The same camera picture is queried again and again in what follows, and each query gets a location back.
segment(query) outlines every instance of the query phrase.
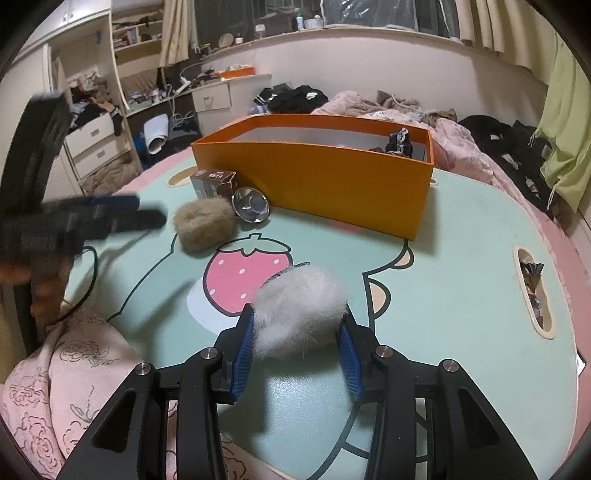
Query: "strawberry print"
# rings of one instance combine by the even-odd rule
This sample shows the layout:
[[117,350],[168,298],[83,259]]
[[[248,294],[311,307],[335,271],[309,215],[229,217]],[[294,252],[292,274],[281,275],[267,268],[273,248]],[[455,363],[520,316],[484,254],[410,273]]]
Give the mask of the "strawberry print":
[[239,316],[269,278],[293,264],[290,247],[252,233],[217,249],[203,275],[203,290],[224,315]]

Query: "pink blanket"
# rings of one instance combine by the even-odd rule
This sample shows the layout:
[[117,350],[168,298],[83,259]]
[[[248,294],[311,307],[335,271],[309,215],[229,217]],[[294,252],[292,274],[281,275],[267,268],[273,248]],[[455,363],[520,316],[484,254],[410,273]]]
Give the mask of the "pink blanket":
[[[121,334],[89,310],[58,324],[0,390],[0,413],[45,479],[55,479],[78,440],[141,360]],[[167,480],[176,480],[176,402],[168,409]],[[230,479],[284,480],[222,437]]]

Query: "storage bin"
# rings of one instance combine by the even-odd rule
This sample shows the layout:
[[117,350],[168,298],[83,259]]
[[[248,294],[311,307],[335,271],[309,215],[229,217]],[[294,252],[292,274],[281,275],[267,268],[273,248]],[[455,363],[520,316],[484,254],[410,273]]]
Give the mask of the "storage bin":
[[[390,133],[408,129],[413,157],[385,148]],[[414,239],[431,174],[433,142],[426,128],[326,115],[252,116],[192,144],[199,168],[238,173],[272,205]]]

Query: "cardboard box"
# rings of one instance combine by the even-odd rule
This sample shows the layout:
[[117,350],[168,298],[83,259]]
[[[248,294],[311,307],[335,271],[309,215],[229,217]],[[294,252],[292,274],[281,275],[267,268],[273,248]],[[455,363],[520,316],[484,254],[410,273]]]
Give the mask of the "cardboard box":
[[238,188],[236,172],[227,170],[197,170],[191,175],[191,183],[199,200],[215,197],[231,200]]

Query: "person's hand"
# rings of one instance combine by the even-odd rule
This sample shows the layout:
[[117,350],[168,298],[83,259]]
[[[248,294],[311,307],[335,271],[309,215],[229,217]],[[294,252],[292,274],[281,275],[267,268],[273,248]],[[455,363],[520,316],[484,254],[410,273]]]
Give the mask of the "person's hand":
[[53,325],[58,321],[72,265],[72,260],[62,261],[56,277],[35,285],[31,315],[35,317],[38,326]]
[[[64,260],[56,277],[35,286],[31,315],[37,321],[38,326],[53,325],[59,318],[71,269],[72,261]],[[0,283],[23,285],[30,279],[31,269],[28,266],[0,263]]]

